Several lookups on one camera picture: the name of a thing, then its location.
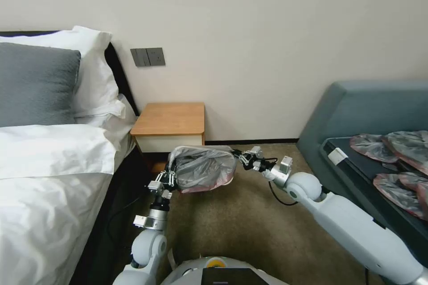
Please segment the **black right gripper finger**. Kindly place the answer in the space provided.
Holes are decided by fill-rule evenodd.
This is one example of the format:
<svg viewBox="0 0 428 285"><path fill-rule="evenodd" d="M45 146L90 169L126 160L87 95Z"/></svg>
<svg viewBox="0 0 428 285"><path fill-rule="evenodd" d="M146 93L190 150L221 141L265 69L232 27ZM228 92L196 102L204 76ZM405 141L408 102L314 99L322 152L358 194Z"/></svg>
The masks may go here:
<svg viewBox="0 0 428 285"><path fill-rule="evenodd" d="M254 163L257 161L256 157L237 157L236 159L241 163L244 170L253 170Z"/></svg>
<svg viewBox="0 0 428 285"><path fill-rule="evenodd" d="M247 151L232 149L231 153L240 162L253 162L255 160L255 152L252 149Z"/></svg>

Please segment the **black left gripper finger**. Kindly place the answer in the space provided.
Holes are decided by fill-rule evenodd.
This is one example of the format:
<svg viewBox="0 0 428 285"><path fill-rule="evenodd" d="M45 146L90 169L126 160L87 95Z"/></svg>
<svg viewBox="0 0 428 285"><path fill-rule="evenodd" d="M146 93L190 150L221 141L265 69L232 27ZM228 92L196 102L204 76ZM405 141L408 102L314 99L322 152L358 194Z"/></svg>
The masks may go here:
<svg viewBox="0 0 428 285"><path fill-rule="evenodd" d="M177 169L177 162L176 160L169 162L169 171L168 171L168 185L170 188L176 188L177 182L176 182L176 169Z"/></svg>
<svg viewBox="0 0 428 285"><path fill-rule="evenodd" d="M155 165L155 169L160 169L161 165L164 165L164 168L161 171L159 171L159 173L155 178L155 181L162 183L164 186L168 186L169 185L169 164L168 162L157 163Z"/></svg>

